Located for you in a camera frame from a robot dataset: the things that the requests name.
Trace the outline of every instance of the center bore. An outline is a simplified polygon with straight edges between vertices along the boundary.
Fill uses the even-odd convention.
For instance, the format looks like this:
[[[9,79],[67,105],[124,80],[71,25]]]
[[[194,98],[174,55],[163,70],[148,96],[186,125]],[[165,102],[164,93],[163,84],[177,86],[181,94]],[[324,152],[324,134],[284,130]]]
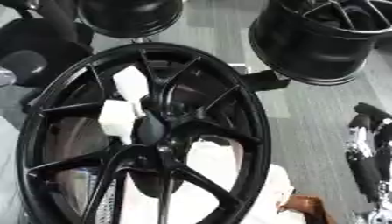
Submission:
[[[137,136],[141,144],[156,144],[165,136],[164,124],[150,111],[145,111],[146,116],[142,118],[137,127]]]

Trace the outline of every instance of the wheel rim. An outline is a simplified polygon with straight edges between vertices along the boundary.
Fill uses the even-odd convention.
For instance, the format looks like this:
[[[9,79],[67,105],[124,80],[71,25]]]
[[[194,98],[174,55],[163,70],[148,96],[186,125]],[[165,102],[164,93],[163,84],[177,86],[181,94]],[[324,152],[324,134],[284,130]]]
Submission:
[[[177,72],[174,75],[165,74],[164,79],[157,67],[151,65],[152,62],[161,60],[168,64],[176,63]],[[108,140],[113,142],[107,148],[61,161],[54,159],[53,162],[53,158],[52,161],[47,161],[47,146],[51,140],[48,132],[52,133],[53,129],[56,132],[56,125],[66,117],[96,118],[104,99],[116,98],[109,81],[116,73],[113,68],[119,71],[131,64],[147,76],[150,94],[144,98],[143,105],[152,114],[151,117],[154,116],[164,125],[164,136],[150,145],[142,144],[136,138],[136,143],[127,147],[110,137]],[[214,77],[220,81],[224,91],[215,95],[207,104],[200,107],[198,105],[195,110],[177,106],[174,98],[167,101],[170,92],[182,85],[178,82],[183,76],[187,75],[188,79],[192,79],[190,74]],[[228,127],[212,118],[216,113],[222,113],[215,110],[221,111],[228,99],[241,108],[242,117],[246,120],[240,122],[248,124],[244,131],[239,129],[237,123]],[[171,145],[175,141],[196,141],[200,136],[232,138],[242,145],[244,156],[241,169],[231,191],[224,190],[183,163],[176,146]],[[181,145],[179,148],[183,150],[186,147]],[[146,164],[137,162],[140,156],[147,158]],[[237,72],[204,52],[170,44],[127,45],[85,59],[70,68],[42,94],[24,124],[17,147],[20,190],[28,212],[38,223],[94,223],[96,210],[112,180],[123,180],[126,172],[154,172],[162,181],[163,184],[159,185],[158,223],[167,221],[172,178],[190,182],[208,191],[220,202],[200,223],[236,223],[256,199],[266,179],[269,162],[270,130],[266,115],[255,95],[241,83]],[[57,193],[59,184],[56,183],[56,175],[81,167],[98,167],[101,172],[99,184],[87,200],[84,213],[78,215],[64,199],[59,199],[64,198],[64,195],[59,197]]]

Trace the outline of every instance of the white cloth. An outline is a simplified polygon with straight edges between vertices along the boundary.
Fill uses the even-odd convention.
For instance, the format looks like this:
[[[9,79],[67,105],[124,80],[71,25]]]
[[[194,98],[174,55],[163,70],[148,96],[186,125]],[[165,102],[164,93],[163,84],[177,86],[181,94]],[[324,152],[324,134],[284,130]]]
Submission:
[[[238,143],[222,147],[213,142],[195,143],[188,156],[188,165],[226,190],[236,180],[242,157]],[[284,168],[272,164],[258,199],[244,218],[245,224],[305,223],[300,214],[290,211],[277,213],[277,203],[284,204],[293,187]],[[218,200],[195,185],[184,183],[172,196],[169,224],[194,224],[210,214]],[[127,179],[121,224],[157,223],[158,199],[150,198],[137,190],[131,178]]]

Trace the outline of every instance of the floor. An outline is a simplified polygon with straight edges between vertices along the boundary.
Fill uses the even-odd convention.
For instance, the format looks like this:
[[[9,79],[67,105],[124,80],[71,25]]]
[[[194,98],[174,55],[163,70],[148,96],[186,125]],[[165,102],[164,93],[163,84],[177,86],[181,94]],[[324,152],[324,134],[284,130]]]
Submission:
[[[189,0],[183,17],[156,41],[197,47],[227,63],[245,63],[253,71],[266,69],[249,47],[248,27],[263,1]],[[0,8],[0,25],[14,13]],[[96,36],[97,52],[128,44]],[[273,138],[273,162],[288,170],[298,193],[318,195],[338,223],[350,223],[352,211],[368,208],[359,195],[344,158],[347,123],[353,106],[367,102],[392,112],[392,46],[371,52],[359,78],[338,87],[314,87],[293,81],[284,90],[258,92],[268,112]],[[16,223],[18,197],[14,197],[13,151],[24,115],[18,107],[21,87],[0,89],[0,222]]]

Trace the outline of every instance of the wheel lip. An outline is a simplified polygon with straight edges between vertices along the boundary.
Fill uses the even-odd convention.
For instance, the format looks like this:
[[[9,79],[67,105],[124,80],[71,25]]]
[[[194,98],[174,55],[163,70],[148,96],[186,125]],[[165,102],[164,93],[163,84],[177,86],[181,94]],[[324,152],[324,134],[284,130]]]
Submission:
[[[80,75],[77,74],[86,64],[93,63],[98,60],[105,60],[111,57],[113,54],[120,54],[132,51],[132,47],[134,46],[162,46],[171,47],[173,50],[178,49],[180,51],[185,52],[194,52],[202,55],[203,57],[207,57],[211,63],[214,63],[215,67],[222,68],[224,70],[229,71],[229,73],[223,73],[222,77],[226,78],[233,83],[239,83],[243,87],[241,89],[243,98],[249,102],[249,109],[251,110],[251,117],[255,120],[255,133],[260,136],[263,140],[258,146],[257,152],[255,152],[255,161],[254,167],[258,167],[259,169],[253,169],[254,172],[250,173],[252,175],[253,182],[247,183],[248,193],[247,198],[248,201],[244,201],[244,205],[236,214],[233,214],[233,217],[230,217],[229,220],[222,223],[238,223],[242,220],[243,216],[247,213],[249,208],[253,205],[254,201],[258,193],[261,191],[262,186],[267,178],[268,169],[270,167],[270,127],[268,124],[268,119],[263,109],[263,106],[256,98],[256,95],[250,92],[245,84],[241,81],[239,76],[232,75],[237,74],[237,72],[223,62],[220,59],[215,58],[211,54],[206,52],[202,52],[201,50],[197,50],[188,46],[183,45],[174,45],[168,43],[148,43],[148,44],[136,44],[136,45],[125,45],[120,46],[106,52],[101,52],[95,56],[91,56],[77,63],[76,65],[70,67],[66,70],[62,75],[60,75],[40,96],[38,102],[32,107],[31,112],[27,116],[24,125],[21,129],[20,136],[17,142],[17,153],[16,153],[16,165],[17,165],[17,180],[19,192],[22,196],[22,200],[24,203],[24,207],[26,208],[27,213],[30,215],[32,221],[36,223],[68,223],[67,220],[60,220],[60,216],[64,215],[64,213],[56,214],[56,217],[53,213],[47,213],[47,205],[44,206],[45,202],[38,201],[40,197],[34,195],[34,189],[31,188],[30,181],[28,179],[27,171],[27,160],[31,158],[27,158],[29,152],[32,154],[35,151],[35,145],[37,144],[37,140],[39,139],[38,131],[41,125],[43,125],[43,116],[39,115],[40,109],[46,105],[47,102],[52,98],[53,95],[57,95],[61,93],[62,89],[67,85],[72,83],[77,77]]]

